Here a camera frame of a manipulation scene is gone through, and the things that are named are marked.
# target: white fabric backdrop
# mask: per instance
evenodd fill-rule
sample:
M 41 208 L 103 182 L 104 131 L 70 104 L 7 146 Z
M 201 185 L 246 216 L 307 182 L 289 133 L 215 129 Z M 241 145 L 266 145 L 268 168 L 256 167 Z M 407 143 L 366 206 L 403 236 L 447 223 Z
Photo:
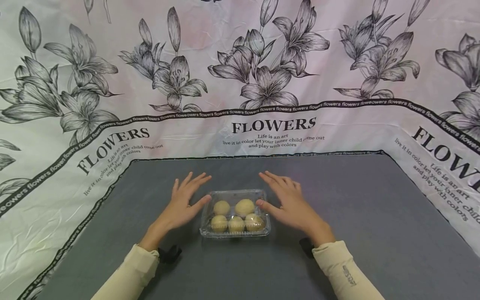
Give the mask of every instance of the white fabric backdrop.
M 3 0 L 1 298 L 38 294 L 135 159 L 384 150 L 480 255 L 479 16 L 474 0 Z

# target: sleeve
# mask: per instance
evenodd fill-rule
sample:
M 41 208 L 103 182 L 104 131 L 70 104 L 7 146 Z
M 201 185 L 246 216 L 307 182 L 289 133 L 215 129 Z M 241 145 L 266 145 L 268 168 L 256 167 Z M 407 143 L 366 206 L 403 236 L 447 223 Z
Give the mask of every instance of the sleeve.
M 345 242 L 327 243 L 312 252 L 338 300 L 385 300 L 357 267 Z
M 155 276 L 158 257 L 157 251 L 148 252 L 135 244 L 92 300 L 137 300 Z

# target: round pastry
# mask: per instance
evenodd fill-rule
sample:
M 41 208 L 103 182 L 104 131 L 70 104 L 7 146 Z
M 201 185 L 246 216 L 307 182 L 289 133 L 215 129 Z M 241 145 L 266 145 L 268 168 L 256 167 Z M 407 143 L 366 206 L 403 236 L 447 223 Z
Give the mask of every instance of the round pastry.
M 260 231 L 265 228 L 265 222 L 256 214 L 249 214 L 245 217 L 245 226 L 248 231 Z
M 245 222 L 239 216 L 234 216 L 228 221 L 228 230 L 230 232 L 242 232 L 245 228 Z
M 210 226 L 214 232 L 224 232 L 228 227 L 227 218 L 223 215 L 215 216 L 210 221 Z
M 213 206 L 213 213 L 217 215 L 226 216 L 230 212 L 230 204 L 227 201 L 218 201 Z
M 235 213 L 242 218 L 255 211 L 255 204 L 250 199 L 242 199 L 235 205 Z

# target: gray tabletop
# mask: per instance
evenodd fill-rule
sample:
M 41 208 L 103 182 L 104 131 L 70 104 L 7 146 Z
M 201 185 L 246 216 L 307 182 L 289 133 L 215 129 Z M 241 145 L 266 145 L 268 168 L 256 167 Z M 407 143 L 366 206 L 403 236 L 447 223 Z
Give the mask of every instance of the gray tabletop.
M 479 298 L 480 259 L 391 158 L 374 155 L 133 163 L 38 299 L 90 299 L 167 205 L 174 179 L 190 170 L 213 176 L 193 201 L 261 188 L 277 204 L 257 173 L 299 181 L 387 300 Z M 177 244 L 183 253 L 158 268 L 141 299 L 336 299 L 300 248 L 300 232 L 273 221 L 265 238 L 207 240 L 199 217 L 164 239 L 162 248 Z

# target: clear plastic container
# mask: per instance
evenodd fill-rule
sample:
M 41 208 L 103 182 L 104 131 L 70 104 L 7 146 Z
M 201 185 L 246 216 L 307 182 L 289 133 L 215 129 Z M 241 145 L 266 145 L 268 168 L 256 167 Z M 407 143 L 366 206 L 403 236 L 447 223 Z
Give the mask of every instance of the clear plastic container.
M 222 239 L 261 237 L 270 233 L 270 216 L 255 205 L 258 199 L 267 201 L 264 190 L 214 191 L 210 195 L 212 200 L 202 212 L 202 236 Z

